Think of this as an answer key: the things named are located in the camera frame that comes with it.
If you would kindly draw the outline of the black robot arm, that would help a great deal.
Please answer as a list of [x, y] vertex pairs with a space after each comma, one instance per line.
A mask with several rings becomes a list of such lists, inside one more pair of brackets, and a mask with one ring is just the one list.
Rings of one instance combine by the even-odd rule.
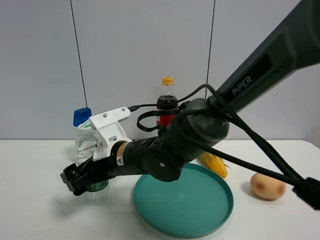
[[[293, 192], [314, 209], [319, 209], [320, 182], [302, 178], [278, 152], [254, 132], [238, 112], [264, 95], [294, 72], [320, 62], [320, 3], [302, 0], [270, 33], [236, 71], [207, 99], [181, 99], [175, 110], [149, 111], [142, 118], [172, 115], [167, 127], [156, 126], [158, 135], [130, 140], [120, 122], [138, 105], [119, 107], [90, 118], [99, 143], [92, 157], [80, 165], [72, 164], [62, 173], [62, 181], [80, 196], [91, 184], [117, 176], [151, 175], [163, 181], [176, 181], [187, 163], [202, 153], [212, 153], [246, 169], [292, 185]], [[234, 124], [244, 130], [278, 167], [274, 172], [214, 149]]]

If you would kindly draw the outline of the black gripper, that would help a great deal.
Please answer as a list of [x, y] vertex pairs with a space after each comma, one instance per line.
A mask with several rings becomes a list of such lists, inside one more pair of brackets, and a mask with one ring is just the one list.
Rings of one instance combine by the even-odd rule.
[[80, 165], [73, 163], [66, 167], [60, 177], [70, 192], [80, 196], [87, 191], [87, 186], [115, 178], [116, 176], [109, 170], [105, 160], [93, 161], [91, 156]]

